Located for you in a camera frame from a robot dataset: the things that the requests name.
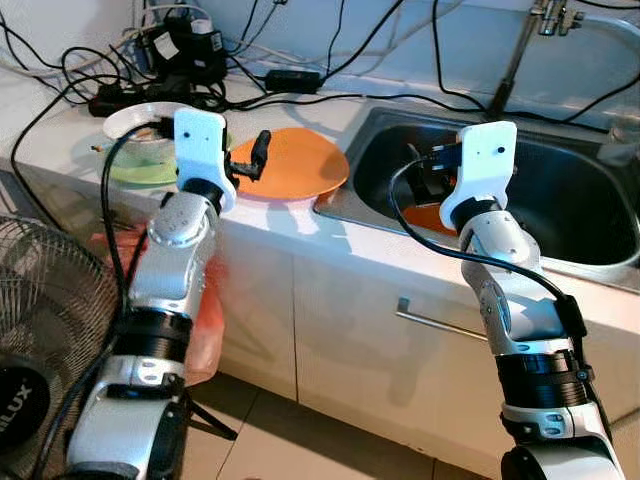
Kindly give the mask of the black power adapter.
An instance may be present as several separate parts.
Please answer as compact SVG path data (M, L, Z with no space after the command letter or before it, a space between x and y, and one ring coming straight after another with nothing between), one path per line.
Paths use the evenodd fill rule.
M274 69L262 77L262 84L270 93L316 93L323 83L323 76L314 70Z

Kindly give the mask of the green plate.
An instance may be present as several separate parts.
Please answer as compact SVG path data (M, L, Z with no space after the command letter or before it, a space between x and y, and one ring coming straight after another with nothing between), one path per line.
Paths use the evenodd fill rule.
M164 186L180 184L179 170L173 138L159 129L145 128L116 152L110 177L129 186Z

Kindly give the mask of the black power strip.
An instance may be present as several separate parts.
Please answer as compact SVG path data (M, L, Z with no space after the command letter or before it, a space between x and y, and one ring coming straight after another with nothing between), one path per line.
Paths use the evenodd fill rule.
M92 116L110 116L125 108L145 102L178 102L211 113L227 110L221 97L210 91L201 91L193 86L136 86L120 87L115 84L101 86L96 95L87 102Z

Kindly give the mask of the black labelled device box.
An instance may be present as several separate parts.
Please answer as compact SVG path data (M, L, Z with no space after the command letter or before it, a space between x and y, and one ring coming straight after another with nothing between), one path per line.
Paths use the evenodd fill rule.
M161 6L164 18L137 33L143 70L156 81L212 86L227 77L228 52L209 14L196 5Z

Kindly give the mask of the chrome faucet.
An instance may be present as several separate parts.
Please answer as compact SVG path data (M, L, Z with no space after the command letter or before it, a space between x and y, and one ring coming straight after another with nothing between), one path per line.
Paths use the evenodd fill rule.
M532 36L566 36L571 29L581 26L585 13L573 9L570 0L532 0L530 9L518 33L515 50L506 73L500 79L499 86L490 105L485 109L485 119L489 122L503 118L504 110L515 91L516 76L521 61Z

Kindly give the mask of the stainless steel sink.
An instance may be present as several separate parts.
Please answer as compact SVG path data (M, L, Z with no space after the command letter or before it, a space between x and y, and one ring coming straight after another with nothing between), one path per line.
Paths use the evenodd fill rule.
M351 173L314 210L326 218L403 232L394 215L415 204L407 177L390 175L410 161L407 145L447 145L477 114L376 106L346 150ZM639 291L639 187L634 174L595 159L604 134L531 120L517 123L515 175L507 210L539 243L544 269L596 284Z

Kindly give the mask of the red plastic bag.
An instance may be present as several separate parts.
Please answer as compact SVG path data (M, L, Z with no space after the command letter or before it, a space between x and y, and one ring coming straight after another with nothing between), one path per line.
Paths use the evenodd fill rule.
M142 239L145 238L145 227L142 224L134 227L116 230L116 251L124 257L132 255ZM90 237L91 247L105 248L105 233L93 233ZM195 319L191 343L188 344L186 355L186 385L204 383L214 378L218 372L221 352L223 352L223 338L225 334L224 308L219 300L220 284L227 278L227 266L216 253L207 262L205 268L205 288L201 296L200 308Z

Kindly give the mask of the clear plastic cup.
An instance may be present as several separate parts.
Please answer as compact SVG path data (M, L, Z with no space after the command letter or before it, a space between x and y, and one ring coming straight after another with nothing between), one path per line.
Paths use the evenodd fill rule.
M639 147L640 119L637 116L614 116L595 159L608 166L626 168L635 163Z

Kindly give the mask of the white sink cabinet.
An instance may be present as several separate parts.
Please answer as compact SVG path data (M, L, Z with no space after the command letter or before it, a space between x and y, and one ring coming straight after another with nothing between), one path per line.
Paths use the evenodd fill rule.
M495 476L512 439L460 262L412 239L243 198L224 220L221 367L426 456Z

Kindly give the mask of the black floor fan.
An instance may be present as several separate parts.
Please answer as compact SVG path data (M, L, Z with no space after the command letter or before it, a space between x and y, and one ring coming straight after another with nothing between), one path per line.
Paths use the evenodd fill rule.
M0 215L0 480L64 470L84 372L104 347L114 276L78 239Z

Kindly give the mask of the black stand leg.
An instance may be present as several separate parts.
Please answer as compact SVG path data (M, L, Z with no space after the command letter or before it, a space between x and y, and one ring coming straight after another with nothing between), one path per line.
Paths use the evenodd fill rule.
M193 419L200 419L202 421L202 424L196 426L197 429L219 436L219 438L228 440L228 442L236 442L239 435L238 431L230 428L230 426L221 421L218 416L215 416L214 413L211 413L209 410L206 410L205 407L202 407L201 404L198 404L188 390L184 390L182 399L184 403L187 404L189 415L191 415Z

